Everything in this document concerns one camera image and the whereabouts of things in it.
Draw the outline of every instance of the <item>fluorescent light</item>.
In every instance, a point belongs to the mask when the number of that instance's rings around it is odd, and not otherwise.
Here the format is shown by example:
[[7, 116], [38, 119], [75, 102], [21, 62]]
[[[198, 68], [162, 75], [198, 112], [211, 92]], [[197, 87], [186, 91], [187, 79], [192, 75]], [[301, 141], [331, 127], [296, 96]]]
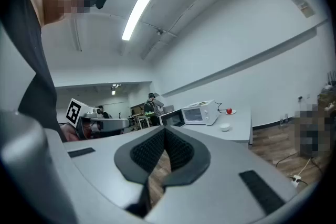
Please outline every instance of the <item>fluorescent light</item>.
[[138, 0], [132, 10], [132, 13], [127, 21], [124, 34], [122, 35], [123, 40], [130, 40], [132, 33], [135, 29], [138, 20], [140, 19], [141, 14], [143, 13], [144, 9], [146, 8], [148, 2], [150, 0]]

